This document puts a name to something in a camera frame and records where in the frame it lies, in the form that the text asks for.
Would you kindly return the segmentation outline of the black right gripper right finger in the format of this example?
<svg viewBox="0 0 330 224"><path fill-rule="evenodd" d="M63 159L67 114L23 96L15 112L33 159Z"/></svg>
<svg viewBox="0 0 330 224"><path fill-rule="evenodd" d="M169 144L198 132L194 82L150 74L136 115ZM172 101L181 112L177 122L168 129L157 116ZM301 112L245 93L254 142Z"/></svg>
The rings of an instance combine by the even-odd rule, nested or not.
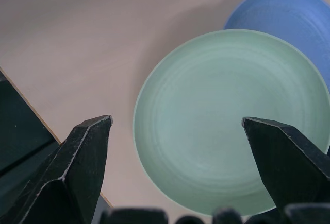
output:
<svg viewBox="0 0 330 224"><path fill-rule="evenodd" d="M244 117L242 126L277 208L329 202L328 155L294 126L256 117Z"/></svg>

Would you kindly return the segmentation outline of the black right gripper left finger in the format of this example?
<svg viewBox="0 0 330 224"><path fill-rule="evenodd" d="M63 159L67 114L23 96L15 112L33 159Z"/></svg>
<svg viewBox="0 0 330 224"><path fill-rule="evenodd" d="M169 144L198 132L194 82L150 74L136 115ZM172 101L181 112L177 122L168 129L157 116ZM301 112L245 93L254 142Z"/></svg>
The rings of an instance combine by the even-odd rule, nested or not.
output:
<svg viewBox="0 0 330 224"><path fill-rule="evenodd" d="M30 177L1 223L91 223L103 184L111 115L75 126Z"/></svg>

